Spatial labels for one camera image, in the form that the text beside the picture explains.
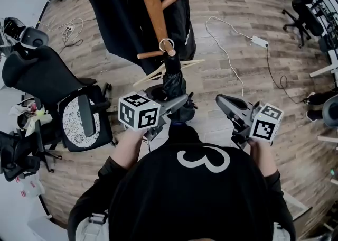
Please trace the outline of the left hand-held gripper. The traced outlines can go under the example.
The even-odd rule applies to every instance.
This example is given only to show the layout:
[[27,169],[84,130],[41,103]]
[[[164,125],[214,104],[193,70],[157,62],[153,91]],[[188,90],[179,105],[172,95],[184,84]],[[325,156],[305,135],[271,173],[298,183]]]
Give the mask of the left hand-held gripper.
[[197,109],[192,97],[184,94],[168,101],[154,101],[148,98],[143,90],[130,92],[119,98],[118,119],[127,128],[133,131],[146,130],[145,137],[152,141],[166,124],[164,116],[179,110],[185,103],[188,109]]

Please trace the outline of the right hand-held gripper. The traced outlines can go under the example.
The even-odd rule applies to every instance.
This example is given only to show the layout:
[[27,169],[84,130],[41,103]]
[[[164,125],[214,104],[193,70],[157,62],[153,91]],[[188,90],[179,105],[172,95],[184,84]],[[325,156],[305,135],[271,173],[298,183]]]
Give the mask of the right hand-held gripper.
[[272,143],[284,112],[269,103],[251,103],[240,96],[218,94],[216,104],[233,123],[231,140],[244,149],[249,139]]

